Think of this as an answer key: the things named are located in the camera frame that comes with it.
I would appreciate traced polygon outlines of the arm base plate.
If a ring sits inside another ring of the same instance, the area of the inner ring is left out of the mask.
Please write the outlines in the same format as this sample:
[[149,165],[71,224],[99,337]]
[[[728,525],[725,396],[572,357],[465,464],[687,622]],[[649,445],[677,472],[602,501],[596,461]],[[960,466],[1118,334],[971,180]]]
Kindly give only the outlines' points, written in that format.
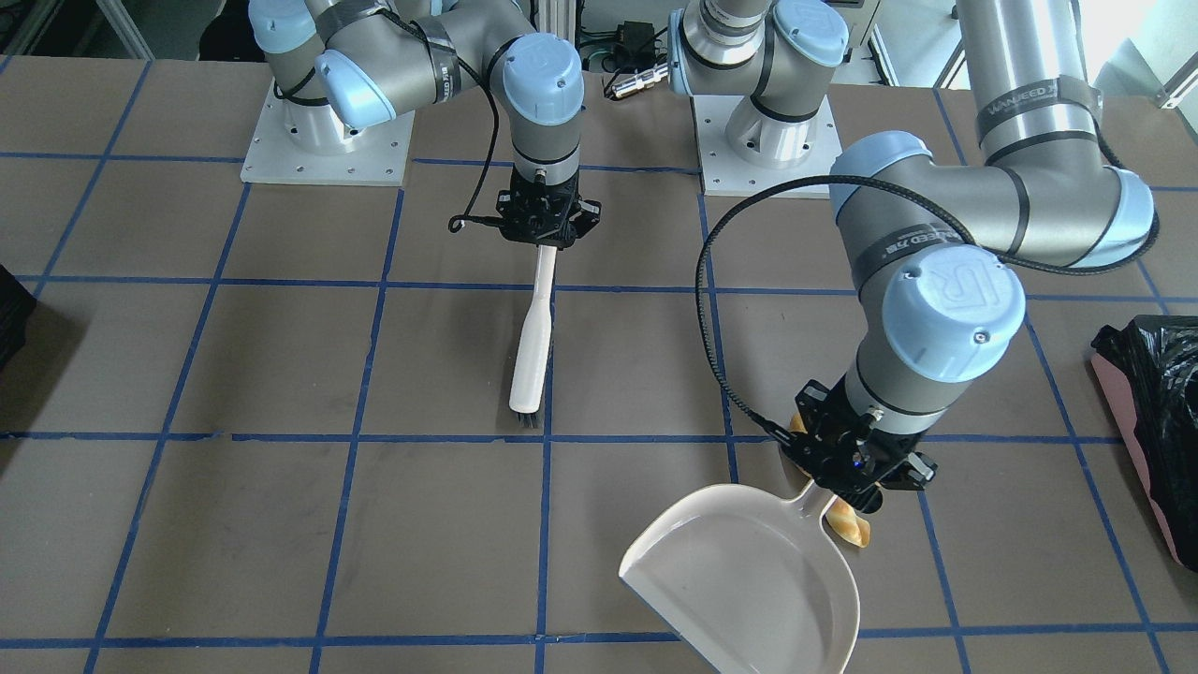
[[401,187],[415,113],[364,129],[331,107],[300,107],[267,90],[241,170],[246,183]]

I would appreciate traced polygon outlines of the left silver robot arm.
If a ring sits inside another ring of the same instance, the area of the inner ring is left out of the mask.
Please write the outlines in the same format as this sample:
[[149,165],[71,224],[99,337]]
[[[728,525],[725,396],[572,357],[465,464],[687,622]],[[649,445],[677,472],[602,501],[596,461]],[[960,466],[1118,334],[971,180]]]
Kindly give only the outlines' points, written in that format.
[[[694,274],[703,350],[724,394],[810,478],[795,506],[870,514],[881,490],[920,491],[936,464],[916,443],[1004,357],[1025,315],[1015,268],[1101,274],[1157,239],[1151,189],[1100,130],[1073,1],[960,1],[981,166],[937,165],[903,130],[864,136],[830,174],[744,199],[708,233]],[[733,217],[800,186],[825,184],[869,332],[833,388],[795,395],[795,429],[745,403],[708,334],[710,247]]]

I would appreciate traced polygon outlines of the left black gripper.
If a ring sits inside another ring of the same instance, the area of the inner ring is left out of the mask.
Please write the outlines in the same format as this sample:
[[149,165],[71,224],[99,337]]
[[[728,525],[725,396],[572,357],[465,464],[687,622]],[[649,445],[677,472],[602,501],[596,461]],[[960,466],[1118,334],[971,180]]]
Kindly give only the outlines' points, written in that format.
[[915,451],[922,432],[885,432],[872,413],[857,414],[842,381],[829,389],[810,379],[795,408],[801,429],[782,441],[783,457],[857,511],[881,509],[884,488],[922,491],[937,475],[938,464]]

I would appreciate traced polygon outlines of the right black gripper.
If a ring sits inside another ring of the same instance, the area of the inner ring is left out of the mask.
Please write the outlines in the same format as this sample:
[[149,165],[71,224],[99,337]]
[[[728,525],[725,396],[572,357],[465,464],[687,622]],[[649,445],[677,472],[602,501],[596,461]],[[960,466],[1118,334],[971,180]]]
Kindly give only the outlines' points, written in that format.
[[581,199],[564,186],[504,189],[496,210],[500,233],[509,242],[555,248],[573,245],[603,219],[603,204]]

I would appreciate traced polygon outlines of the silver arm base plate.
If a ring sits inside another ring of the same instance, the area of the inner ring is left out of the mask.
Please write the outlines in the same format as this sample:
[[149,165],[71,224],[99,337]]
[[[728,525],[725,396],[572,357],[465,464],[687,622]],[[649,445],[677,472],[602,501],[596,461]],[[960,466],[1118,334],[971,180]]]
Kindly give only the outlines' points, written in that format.
[[800,123],[767,119],[745,95],[694,95],[692,113],[708,198],[748,198],[783,181],[825,175],[842,153],[827,98]]

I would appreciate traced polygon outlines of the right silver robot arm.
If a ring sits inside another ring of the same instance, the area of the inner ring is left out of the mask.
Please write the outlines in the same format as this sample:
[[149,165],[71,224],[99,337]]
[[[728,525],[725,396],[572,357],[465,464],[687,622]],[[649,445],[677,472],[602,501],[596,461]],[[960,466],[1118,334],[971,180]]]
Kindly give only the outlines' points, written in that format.
[[273,75],[248,183],[397,186],[415,111],[479,89],[506,110],[514,166],[495,215],[453,225],[558,249],[598,225],[577,187],[580,55],[515,1],[252,1],[248,22]]

